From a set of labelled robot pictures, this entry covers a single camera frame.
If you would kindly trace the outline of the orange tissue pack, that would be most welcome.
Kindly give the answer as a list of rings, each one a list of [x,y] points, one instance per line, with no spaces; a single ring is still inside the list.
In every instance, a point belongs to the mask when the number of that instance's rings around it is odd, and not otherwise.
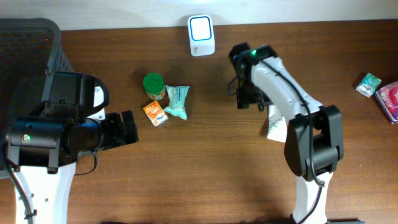
[[[151,123],[157,127],[168,120],[167,114],[163,111],[158,101],[153,101],[143,108]]]

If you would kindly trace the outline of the white floral tube gold cap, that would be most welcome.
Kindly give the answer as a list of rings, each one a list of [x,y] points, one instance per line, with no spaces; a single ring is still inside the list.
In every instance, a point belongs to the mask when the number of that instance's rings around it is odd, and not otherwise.
[[[274,106],[268,106],[267,138],[277,142],[285,142],[287,138],[287,123],[282,113]]]

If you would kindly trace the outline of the green round item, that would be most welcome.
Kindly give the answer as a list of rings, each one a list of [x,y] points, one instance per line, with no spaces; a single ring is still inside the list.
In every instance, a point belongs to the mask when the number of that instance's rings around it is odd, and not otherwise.
[[[158,73],[148,73],[143,79],[147,96],[152,100],[161,100],[165,96],[164,79]]]

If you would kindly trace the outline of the teal wet wipes pack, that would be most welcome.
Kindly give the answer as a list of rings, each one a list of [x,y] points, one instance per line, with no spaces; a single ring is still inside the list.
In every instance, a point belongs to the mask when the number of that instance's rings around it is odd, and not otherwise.
[[[189,86],[165,86],[169,96],[169,105],[164,108],[166,113],[172,116],[178,116],[181,119],[187,119],[185,109],[185,100],[190,89]]]

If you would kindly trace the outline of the small teal tissue pack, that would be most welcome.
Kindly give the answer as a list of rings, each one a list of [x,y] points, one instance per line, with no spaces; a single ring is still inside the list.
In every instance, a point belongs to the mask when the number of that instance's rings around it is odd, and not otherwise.
[[[371,73],[367,73],[364,78],[360,81],[358,86],[355,88],[360,94],[371,97],[375,92],[377,87],[381,84],[382,80]]]

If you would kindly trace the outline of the red floral tissue pack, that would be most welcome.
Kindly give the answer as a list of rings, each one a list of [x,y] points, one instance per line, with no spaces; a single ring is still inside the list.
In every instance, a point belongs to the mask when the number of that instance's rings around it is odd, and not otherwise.
[[[390,122],[397,124],[397,82],[380,88],[375,96]]]

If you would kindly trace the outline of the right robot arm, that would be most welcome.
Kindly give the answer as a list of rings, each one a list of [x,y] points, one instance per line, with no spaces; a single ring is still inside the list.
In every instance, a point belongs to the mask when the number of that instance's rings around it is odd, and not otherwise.
[[[228,58],[238,81],[238,109],[275,106],[287,122],[284,156],[296,175],[295,223],[327,223],[328,185],[344,156],[343,118],[335,105],[323,106],[290,75],[270,45],[233,46]]]

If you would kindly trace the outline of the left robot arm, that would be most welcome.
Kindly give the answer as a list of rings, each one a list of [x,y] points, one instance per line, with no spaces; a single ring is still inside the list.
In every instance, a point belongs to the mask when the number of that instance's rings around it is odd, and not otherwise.
[[[106,114],[108,104],[101,80],[56,72],[40,104],[16,118],[2,145],[16,190],[16,223],[66,223],[78,159],[138,142],[132,111]]]

